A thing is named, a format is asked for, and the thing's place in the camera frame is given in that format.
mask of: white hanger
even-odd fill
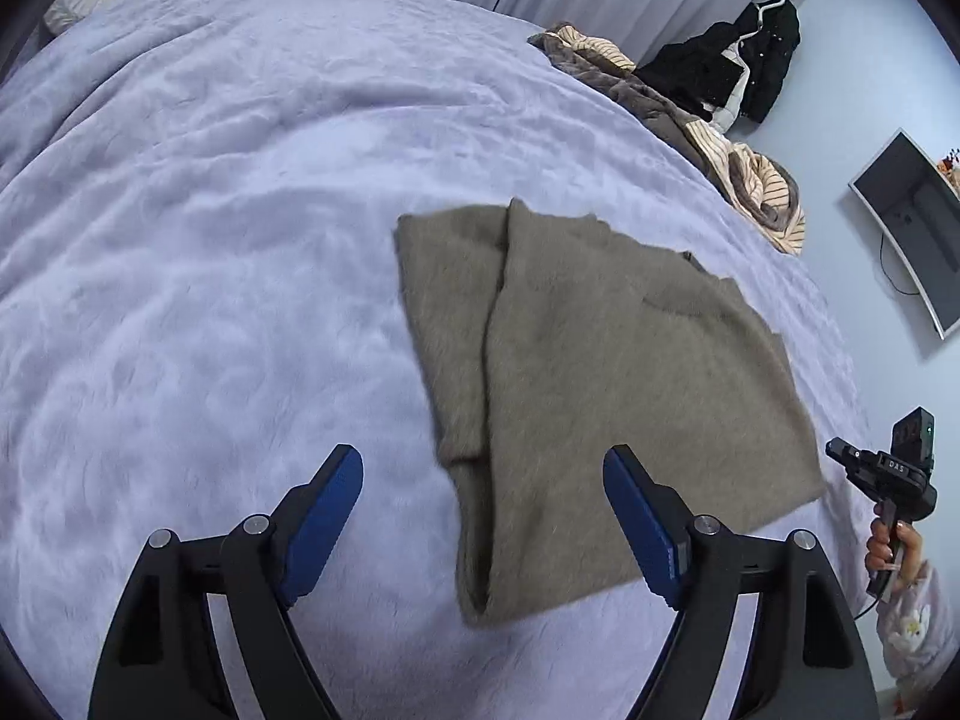
[[[742,46],[743,41],[749,40],[755,35],[760,34],[760,31],[763,29],[763,14],[766,13],[768,10],[773,10],[775,7],[779,7],[783,5],[785,2],[786,0],[778,0],[776,2],[771,2],[771,4],[767,4],[763,6],[760,10],[758,10],[757,11],[757,31],[751,32],[749,35],[742,35],[740,40],[738,41],[738,45]]]

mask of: sweater sleeve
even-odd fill
[[[877,635],[887,670],[905,709],[915,709],[957,653],[949,598],[936,569],[925,562],[914,584],[877,605]]]

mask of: light blue wall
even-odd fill
[[[914,0],[806,0],[803,42],[767,121],[746,140],[797,178],[808,215],[803,261],[827,295],[856,364],[875,448],[918,405],[935,416],[940,492],[920,525],[960,610],[960,333],[940,341],[920,298],[890,288],[877,264],[880,228],[848,181],[898,127],[931,157],[960,146],[960,64]],[[913,289],[890,247],[884,264]],[[872,632],[861,632],[880,688],[891,685]]]

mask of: blue gripper pad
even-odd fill
[[[690,538],[683,526],[688,509],[673,488],[654,483],[625,445],[613,447],[604,458],[603,486],[647,586],[679,610],[690,563]]]
[[[280,575],[275,591],[286,608],[314,589],[362,487],[360,453],[338,445],[309,484],[283,496],[272,515],[271,551]]]

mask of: white monitor frame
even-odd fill
[[[945,340],[947,336],[950,335],[950,333],[952,333],[954,330],[957,329],[957,327],[960,326],[960,319],[957,319],[957,321],[954,322],[950,327],[947,327],[946,329],[944,329],[944,325],[940,321],[940,317],[937,315],[937,312],[933,308],[933,303],[930,302],[929,295],[926,293],[926,290],[923,288],[923,284],[920,283],[920,277],[917,275],[917,271],[914,271],[913,266],[910,264],[910,260],[908,260],[906,254],[904,254],[904,250],[902,250],[899,247],[899,244],[896,242],[896,238],[894,238],[890,230],[887,229],[887,225],[883,223],[883,220],[880,218],[880,215],[874,210],[874,207],[872,207],[872,205],[867,201],[867,199],[856,188],[856,182],[861,179],[861,177],[864,175],[865,172],[867,172],[867,170],[870,170],[870,167],[874,165],[874,162],[877,162],[877,159],[880,158],[882,153],[887,151],[887,146],[890,146],[890,143],[893,143],[896,140],[896,138],[898,138],[901,135],[904,136],[904,138],[906,138],[910,143],[912,143],[913,148],[915,148],[920,153],[920,155],[923,156],[923,159],[925,159],[930,163],[930,169],[933,170],[933,172],[936,172],[936,175],[939,175],[939,177],[944,182],[944,184],[947,184],[949,191],[954,196],[956,196],[956,191],[954,191],[953,187],[949,185],[949,181],[947,181],[947,178],[942,174],[942,172],[937,170],[936,163],[932,159],[930,159],[930,157],[926,154],[923,148],[920,148],[919,146],[917,146],[917,142],[914,141],[914,139],[911,138],[906,132],[904,132],[904,129],[898,129],[892,136],[890,136],[889,140],[887,140],[887,142],[883,144],[880,150],[877,151],[877,153],[875,153],[874,157],[870,160],[870,162],[867,162],[867,164],[863,167],[863,170],[858,172],[856,177],[854,177],[851,180],[850,188],[851,190],[853,190],[853,194],[856,194],[856,196],[863,201],[863,204],[866,207],[866,209],[870,212],[870,215],[877,221],[877,224],[880,225],[880,230],[885,235],[887,241],[892,247],[894,247],[894,251],[899,255],[899,258],[901,258],[901,261],[904,263],[904,267],[906,268],[906,271],[910,274],[910,278],[913,279],[913,283],[917,287],[917,292],[920,293],[920,297],[923,298],[923,302],[926,304],[926,309],[930,312],[930,317],[932,317],[933,319],[933,324],[937,328],[937,335],[940,336],[940,339],[942,341],[942,340]],[[957,203],[960,203],[960,197],[957,197]]]

